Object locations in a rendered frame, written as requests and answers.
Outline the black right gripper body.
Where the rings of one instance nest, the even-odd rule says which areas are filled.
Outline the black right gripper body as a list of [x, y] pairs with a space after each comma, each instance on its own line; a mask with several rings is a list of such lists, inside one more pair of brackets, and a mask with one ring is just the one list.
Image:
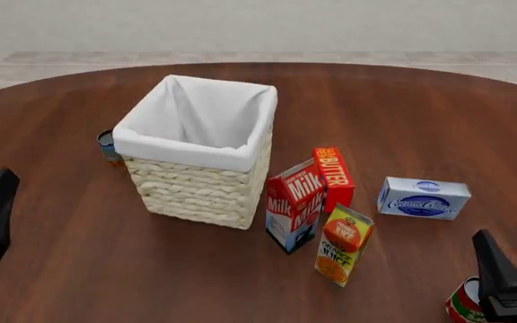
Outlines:
[[517, 323], [517, 294], [502, 301], [493, 295], [479, 293], [479, 305], [488, 323]]

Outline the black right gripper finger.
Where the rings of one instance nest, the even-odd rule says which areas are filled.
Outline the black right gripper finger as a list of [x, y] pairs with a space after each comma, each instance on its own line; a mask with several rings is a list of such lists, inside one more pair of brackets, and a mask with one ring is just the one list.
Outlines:
[[517, 267], [503, 253], [491, 233], [482, 229], [472, 236], [478, 263], [480, 298], [517, 298]]

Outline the red and green tomato sauce tin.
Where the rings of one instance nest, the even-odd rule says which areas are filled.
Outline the red and green tomato sauce tin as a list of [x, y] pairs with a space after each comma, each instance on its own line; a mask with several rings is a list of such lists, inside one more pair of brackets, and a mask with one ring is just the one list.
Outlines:
[[466, 279], [445, 302], [445, 309], [452, 323], [487, 323], [479, 306], [479, 278]]

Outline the blue-labelled soup tin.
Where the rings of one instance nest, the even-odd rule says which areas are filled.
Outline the blue-labelled soup tin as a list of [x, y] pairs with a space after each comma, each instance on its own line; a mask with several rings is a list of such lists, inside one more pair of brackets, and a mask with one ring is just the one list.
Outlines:
[[123, 166], [123, 158], [116, 152], [114, 147], [114, 140], [112, 136], [112, 129], [102, 131], [97, 136], [97, 143], [101, 148], [101, 154], [105, 161], [111, 166]]

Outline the white-lined wicker basket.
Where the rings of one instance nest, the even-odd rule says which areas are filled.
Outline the white-lined wicker basket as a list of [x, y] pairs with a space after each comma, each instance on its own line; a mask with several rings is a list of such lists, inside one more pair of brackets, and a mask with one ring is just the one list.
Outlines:
[[146, 209], [246, 230], [269, 169], [277, 90], [171, 74], [113, 129]]

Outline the white and blue cream cheese box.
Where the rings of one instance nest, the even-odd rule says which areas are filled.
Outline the white and blue cream cheese box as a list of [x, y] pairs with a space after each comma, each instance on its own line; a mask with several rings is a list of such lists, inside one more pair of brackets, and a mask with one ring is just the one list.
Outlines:
[[377, 198], [377, 211], [452, 221], [470, 198], [464, 183], [386, 177]]

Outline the yellow orange juice carton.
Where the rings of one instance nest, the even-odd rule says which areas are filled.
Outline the yellow orange juice carton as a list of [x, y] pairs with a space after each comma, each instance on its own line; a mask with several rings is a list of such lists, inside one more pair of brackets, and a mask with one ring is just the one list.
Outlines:
[[345, 287], [372, 235], [371, 218], [336, 204], [323, 226], [314, 268]]

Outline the red butter box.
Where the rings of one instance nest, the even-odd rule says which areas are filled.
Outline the red butter box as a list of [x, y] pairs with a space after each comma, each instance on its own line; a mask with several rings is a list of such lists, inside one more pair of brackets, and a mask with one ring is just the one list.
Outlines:
[[355, 193], [355, 183], [338, 148], [314, 148], [312, 154], [326, 193], [323, 212], [331, 214], [337, 204], [349, 207]]

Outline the red and white milk carton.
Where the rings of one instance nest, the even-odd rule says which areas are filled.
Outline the red and white milk carton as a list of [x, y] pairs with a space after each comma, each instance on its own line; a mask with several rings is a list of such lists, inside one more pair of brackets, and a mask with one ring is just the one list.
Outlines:
[[288, 254], [315, 235], [324, 185], [313, 159], [267, 180], [266, 231]]

